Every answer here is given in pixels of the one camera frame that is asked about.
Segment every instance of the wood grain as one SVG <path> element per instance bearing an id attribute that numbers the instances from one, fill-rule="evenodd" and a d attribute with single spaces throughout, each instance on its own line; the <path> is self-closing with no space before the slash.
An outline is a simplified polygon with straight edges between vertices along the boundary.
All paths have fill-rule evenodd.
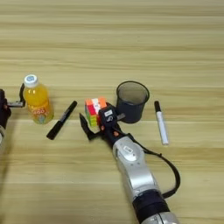
<path id="1" fill-rule="evenodd" d="M 84 100 L 141 81 L 150 90 L 141 122 L 122 129 L 162 152 L 182 185 L 168 199 L 181 224 L 222 224 L 224 2 L 221 0 L 11 0 L 0 7 L 0 78 L 9 100 L 26 74 L 49 87 L 54 121 L 13 109 L 1 157 L 0 223 L 132 223 L 111 149 L 81 130 Z M 160 142 L 153 101 L 171 144 Z M 72 100 L 79 105 L 55 141 L 46 133 Z M 147 157 L 163 191 L 169 168 Z"/>

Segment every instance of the rubik's cube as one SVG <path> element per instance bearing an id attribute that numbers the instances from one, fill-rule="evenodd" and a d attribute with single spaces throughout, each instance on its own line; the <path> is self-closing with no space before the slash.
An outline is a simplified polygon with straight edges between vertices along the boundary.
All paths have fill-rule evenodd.
<path id="1" fill-rule="evenodd" d="M 87 115 L 88 122 L 91 127 L 97 126 L 99 124 L 99 110 L 106 108 L 106 99 L 103 97 L 95 98 L 92 100 L 86 100 L 85 112 Z"/>

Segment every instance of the black cable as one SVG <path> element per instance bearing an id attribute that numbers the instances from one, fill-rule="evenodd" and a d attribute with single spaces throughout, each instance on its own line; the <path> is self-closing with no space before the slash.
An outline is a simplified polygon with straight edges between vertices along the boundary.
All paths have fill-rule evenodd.
<path id="1" fill-rule="evenodd" d="M 114 130 L 117 131 L 118 133 L 126 136 L 126 137 L 129 137 L 134 143 L 139 144 L 143 148 L 143 152 L 145 154 L 153 155 L 153 156 L 156 156 L 158 158 L 161 158 L 171 167 L 171 169 L 173 171 L 173 174 L 175 176 L 176 184 L 175 184 L 174 188 L 171 189 L 169 192 L 163 193 L 163 197 L 165 199 L 167 199 L 167 198 L 170 198 L 173 194 L 175 194 L 177 192 L 177 190 L 179 189 L 180 182 L 181 182 L 180 175 L 179 175 L 179 170 L 177 169 L 177 167 L 171 161 L 169 161 L 167 158 L 163 157 L 162 153 L 159 154 L 159 153 L 156 153 L 156 152 L 154 152 L 152 150 L 146 149 L 131 134 L 127 135 L 127 134 L 123 133 L 122 131 L 120 131 L 119 129 L 115 129 L 115 128 L 114 128 Z"/>

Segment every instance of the plastic bottle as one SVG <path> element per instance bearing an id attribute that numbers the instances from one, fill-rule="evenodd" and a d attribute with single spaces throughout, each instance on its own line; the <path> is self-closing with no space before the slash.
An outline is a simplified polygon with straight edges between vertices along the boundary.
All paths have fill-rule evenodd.
<path id="1" fill-rule="evenodd" d="M 24 86 L 24 99 L 33 121 L 39 124 L 49 123 L 53 119 L 53 107 L 49 102 L 46 87 L 39 83 L 34 74 L 24 78 Z"/>

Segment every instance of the black marker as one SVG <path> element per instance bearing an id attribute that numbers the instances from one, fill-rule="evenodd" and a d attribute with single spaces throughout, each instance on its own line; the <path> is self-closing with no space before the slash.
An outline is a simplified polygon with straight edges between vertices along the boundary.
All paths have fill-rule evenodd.
<path id="1" fill-rule="evenodd" d="M 77 101 L 73 101 L 73 103 L 69 106 L 69 108 L 63 114 L 63 116 L 55 123 L 53 128 L 47 134 L 47 137 L 49 139 L 53 140 L 58 135 L 61 127 L 66 122 L 67 118 L 72 114 L 76 106 L 77 106 Z"/>

